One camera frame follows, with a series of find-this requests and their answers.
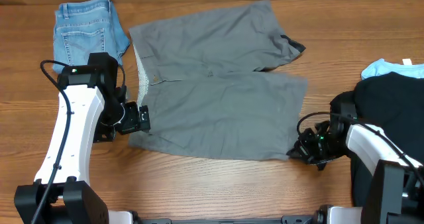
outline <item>denim pocket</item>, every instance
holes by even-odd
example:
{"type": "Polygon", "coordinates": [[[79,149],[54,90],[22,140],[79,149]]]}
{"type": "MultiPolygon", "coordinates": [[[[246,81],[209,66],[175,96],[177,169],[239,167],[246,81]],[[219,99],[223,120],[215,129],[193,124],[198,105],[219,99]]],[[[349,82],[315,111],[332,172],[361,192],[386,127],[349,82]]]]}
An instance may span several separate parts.
{"type": "Polygon", "coordinates": [[[95,32],[64,32],[62,37],[69,65],[85,65],[90,53],[105,51],[104,28],[95,32]]]}

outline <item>light blue cloth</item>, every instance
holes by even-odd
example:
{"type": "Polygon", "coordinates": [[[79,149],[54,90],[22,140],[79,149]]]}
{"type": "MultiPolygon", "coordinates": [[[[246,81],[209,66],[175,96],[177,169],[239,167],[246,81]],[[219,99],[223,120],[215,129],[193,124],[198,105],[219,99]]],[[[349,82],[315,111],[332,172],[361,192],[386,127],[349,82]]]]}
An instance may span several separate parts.
{"type": "MultiPolygon", "coordinates": [[[[86,65],[92,52],[107,52],[122,64],[130,41],[119,24],[110,0],[63,3],[55,12],[54,59],[69,65],[86,65]]],[[[63,69],[53,65],[55,72],[63,69]]]]}
{"type": "Polygon", "coordinates": [[[418,65],[401,65],[393,64],[384,61],[384,59],[379,59],[371,63],[365,70],[361,73],[361,78],[364,80],[373,76],[381,76],[388,74],[390,72],[395,72],[397,74],[411,77],[411,78],[424,78],[424,64],[418,65]]]}

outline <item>black cloth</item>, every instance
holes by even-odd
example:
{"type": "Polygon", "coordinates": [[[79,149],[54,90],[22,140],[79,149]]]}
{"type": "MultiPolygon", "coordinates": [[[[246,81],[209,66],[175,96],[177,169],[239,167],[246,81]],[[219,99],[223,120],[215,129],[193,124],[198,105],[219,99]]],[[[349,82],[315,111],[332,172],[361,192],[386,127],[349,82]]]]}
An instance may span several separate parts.
{"type": "MultiPolygon", "coordinates": [[[[338,95],[330,103],[353,102],[358,116],[383,128],[386,136],[410,157],[424,162],[424,79],[391,72],[358,82],[354,91],[338,95]]],[[[357,156],[352,157],[352,196],[363,206],[371,173],[357,156]]]]}

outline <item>black cable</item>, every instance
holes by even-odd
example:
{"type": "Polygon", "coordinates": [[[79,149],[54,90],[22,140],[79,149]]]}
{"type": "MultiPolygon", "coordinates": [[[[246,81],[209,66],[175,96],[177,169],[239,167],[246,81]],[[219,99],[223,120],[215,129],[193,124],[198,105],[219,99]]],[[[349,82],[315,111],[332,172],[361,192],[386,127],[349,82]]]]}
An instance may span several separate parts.
{"type": "Polygon", "coordinates": [[[118,64],[118,67],[121,69],[122,75],[123,75],[121,92],[119,94],[119,97],[122,97],[124,95],[124,87],[125,87],[125,71],[124,71],[124,68],[122,67],[122,65],[118,64]]]}
{"type": "Polygon", "coordinates": [[[315,113],[310,113],[308,115],[306,115],[305,117],[303,117],[302,119],[299,120],[299,122],[297,123],[297,132],[300,134],[299,128],[301,123],[306,120],[309,117],[315,116],[315,115],[334,115],[336,117],[340,117],[341,119],[344,119],[345,121],[348,121],[350,123],[354,123],[354,124],[358,124],[363,126],[365,129],[371,131],[372,133],[374,133],[375,135],[377,135],[378,137],[380,137],[382,140],[384,140],[384,142],[386,142],[390,148],[392,148],[396,154],[399,156],[400,159],[402,159],[411,169],[412,172],[417,176],[417,179],[419,180],[419,182],[421,183],[421,186],[424,188],[424,179],[421,176],[421,174],[418,172],[418,169],[412,164],[411,161],[409,161],[409,159],[406,158],[406,153],[402,152],[390,139],[388,139],[387,137],[385,137],[384,135],[380,134],[379,131],[374,130],[373,128],[371,128],[370,126],[368,126],[366,123],[358,121],[356,119],[350,118],[350,117],[345,117],[344,115],[341,114],[337,114],[337,113],[331,113],[331,112],[315,112],[315,113]]]}
{"type": "Polygon", "coordinates": [[[56,177],[56,173],[58,172],[58,170],[61,168],[60,167],[60,159],[62,158],[62,153],[64,152],[64,148],[65,148],[65,143],[66,143],[66,138],[68,137],[68,133],[69,133],[69,128],[70,128],[70,124],[71,124],[71,104],[69,102],[68,96],[65,94],[65,91],[59,86],[59,84],[52,78],[52,76],[50,76],[48,74],[48,72],[46,71],[46,69],[44,68],[44,65],[46,63],[53,63],[53,64],[59,64],[62,66],[69,66],[63,62],[57,62],[54,60],[44,60],[40,63],[40,68],[42,73],[53,83],[53,85],[58,88],[59,92],[62,94],[65,103],[66,103],[66,125],[65,125],[65,131],[64,131],[64,136],[62,138],[62,142],[60,143],[60,147],[59,147],[59,151],[58,151],[58,155],[56,157],[56,161],[53,164],[53,171],[52,174],[50,175],[50,179],[47,183],[47,187],[43,193],[43,196],[41,197],[40,203],[37,206],[37,209],[35,211],[34,216],[32,217],[32,221],[31,224],[35,224],[38,220],[38,218],[40,217],[41,212],[43,211],[44,206],[46,205],[46,201],[48,199],[48,195],[50,193],[50,189],[52,188],[52,184],[54,181],[54,178],[56,177]]]}

